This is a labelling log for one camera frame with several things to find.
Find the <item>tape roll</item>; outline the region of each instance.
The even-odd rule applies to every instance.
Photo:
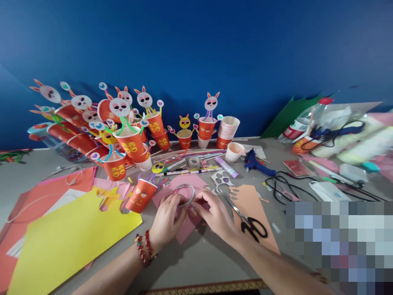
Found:
[[[199,168],[201,166],[201,162],[198,157],[191,157],[188,159],[188,166],[191,168]]]

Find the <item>blue glue gun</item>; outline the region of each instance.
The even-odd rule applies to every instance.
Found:
[[[246,167],[246,172],[249,171],[249,169],[258,169],[260,172],[266,174],[267,176],[274,177],[276,176],[277,172],[275,170],[271,170],[269,168],[266,168],[263,166],[261,163],[257,161],[255,158],[255,152],[254,149],[248,152],[245,160],[244,160],[244,167]]]

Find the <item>table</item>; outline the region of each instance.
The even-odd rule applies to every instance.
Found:
[[[267,163],[266,166],[277,171],[288,171],[282,164],[282,161],[295,160],[298,158],[297,155],[291,152],[290,146],[282,145],[273,138],[253,139],[247,142],[247,144],[261,145],[265,150],[267,160],[270,162]],[[26,161],[27,164],[6,163],[0,166],[2,176],[0,183],[3,189],[3,194],[1,195],[2,206],[0,206],[1,226],[3,226],[7,220],[9,213],[13,209],[21,193],[30,190],[35,184],[54,172],[58,166],[66,167],[70,164],[51,150],[34,151],[31,155],[25,156],[24,161]],[[82,164],[82,167],[88,167],[89,165],[91,164]],[[277,234],[273,230],[273,234],[283,255],[291,257],[294,263],[298,264],[300,267],[310,272],[315,271],[308,265],[305,265],[300,257],[291,253],[290,249],[286,249],[285,214],[283,213],[285,207],[278,203],[274,199],[273,193],[269,192],[267,188],[263,186],[263,182],[267,176],[257,170],[250,170],[249,173],[245,173],[244,164],[241,160],[231,164],[231,166],[240,173],[236,179],[231,179],[235,186],[240,186],[242,184],[254,185],[260,195],[264,199],[270,201],[268,204],[262,202],[262,205],[270,224],[275,223],[281,230],[280,234]],[[129,169],[127,170],[127,176],[136,180],[139,172],[140,170],[137,169]],[[142,177],[147,177],[149,174],[150,172],[144,172]],[[213,182],[210,178],[211,175],[212,174],[202,175],[201,178],[212,187]],[[98,169],[96,176],[106,178],[105,171],[102,168]],[[294,181],[297,186],[315,195],[309,188],[308,180]],[[393,184],[388,182],[383,176],[375,175],[372,181],[367,183],[364,188],[367,191],[390,200],[388,196],[390,196],[389,192],[393,189]],[[229,193],[228,187],[222,185],[220,189],[225,193]],[[301,200],[313,201],[313,199],[306,194],[301,196]],[[229,211],[229,205],[226,202],[225,204]],[[96,259],[89,271],[79,272],[57,288],[55,294],[70,294],[97,271],[124,252],[134,243],[133,240],[136,233],[142,234],[151,227],[156,211],[155,205],[153,202],[150,202],[142,213],[143,223],[138,228]],[[138,294],[141,290],[258,278],[254,270],[236,251],[210,230],[204,230],[206,227],[201,226],[201,223],[197,227],[200,228],[200,230],[192,232],[182,245],[179,245],[176,239],[169,243],[160,253],[158,259],[154,261],[149,268],[143,270],[139,274],[128,293]]]

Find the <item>scissors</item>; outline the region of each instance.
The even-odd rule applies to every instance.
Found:
[[[237,214],[240,216],[241,220],[242,220],[242,232],[245,233],[245,231],[247,230],[250,235],[254,238],[255,241],[257,241],[259,243],[259,240],[257,238],[257,236],[254,234],[254,232],[256,231],[257,234],[262,237],[262,238],[267,238],[267,230],[265,228],[265,226],[263,226],[263,224],[256,220],[255,218],[252,217],[246,217],[244,216],[240,210],[235,206],[235,204],[232,202],[232,200],[227,197],[226,195],[223,195],[225,200],[230,204],[230,206],[237,212]],[[259,224],[263,230],[265,231],[264,234],[261,234],[260,231],[255,227],[255,225],[253,224],[254,222],[256,222],[257,224]]]

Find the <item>red bottle cap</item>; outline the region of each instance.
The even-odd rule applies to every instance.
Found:
[[[328,105],[334,102],[333,98],[321,98],[318,103]]]

